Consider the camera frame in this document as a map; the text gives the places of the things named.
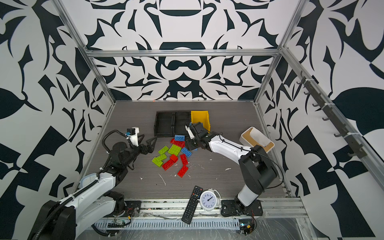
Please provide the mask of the blue lego brick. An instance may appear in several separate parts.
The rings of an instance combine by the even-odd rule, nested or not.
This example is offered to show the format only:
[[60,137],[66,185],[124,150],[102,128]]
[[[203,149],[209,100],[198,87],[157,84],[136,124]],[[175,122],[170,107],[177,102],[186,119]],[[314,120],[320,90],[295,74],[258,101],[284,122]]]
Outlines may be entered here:
[[189,158],[192,155],[192,152],[190,152],[187,148],[182,148],[181,152],[186,155],[187,158]]

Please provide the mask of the blue lego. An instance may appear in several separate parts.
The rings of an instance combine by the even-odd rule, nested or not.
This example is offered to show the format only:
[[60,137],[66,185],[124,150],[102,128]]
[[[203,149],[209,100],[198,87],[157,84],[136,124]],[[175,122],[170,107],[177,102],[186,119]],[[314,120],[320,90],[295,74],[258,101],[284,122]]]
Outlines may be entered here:
[[184,142],[185,141],[185,135],[175,135],[174,139],[175,139],[175,141],[178,141],[178,142]]

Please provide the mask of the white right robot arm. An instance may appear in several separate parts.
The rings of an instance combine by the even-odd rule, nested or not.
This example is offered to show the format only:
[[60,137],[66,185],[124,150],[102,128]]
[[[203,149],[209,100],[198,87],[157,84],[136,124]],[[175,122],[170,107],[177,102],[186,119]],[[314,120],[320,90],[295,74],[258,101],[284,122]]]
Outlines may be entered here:
[[247,147],[234,143],[219,133],[208,131],[200,122],[186,124],[185,129],[189,135],[185,140],[189,151],[201,148],[220,154],[237,163],[241,169],[245,185],[233,201],[222,203],[221,215],[261,216],[263,212],[258,197],[279,176],[280,166],[267,156],[261,146]]

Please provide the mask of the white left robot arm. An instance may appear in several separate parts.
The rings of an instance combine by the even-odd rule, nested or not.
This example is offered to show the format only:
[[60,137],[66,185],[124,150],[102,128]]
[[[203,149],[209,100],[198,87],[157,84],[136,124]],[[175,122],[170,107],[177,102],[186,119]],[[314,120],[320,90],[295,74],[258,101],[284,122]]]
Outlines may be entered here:
[[155,150],[157,137],[143,143],[139,128],[125,133],[113,130],[102,138],[108,158],[99,172],[82,178],[79,189],[58,202],[42,207],[28,236],[30,240],[75,240],[86,229],[108,215],[125,213],[124,195],[113,189],[134,170],[139,155]]

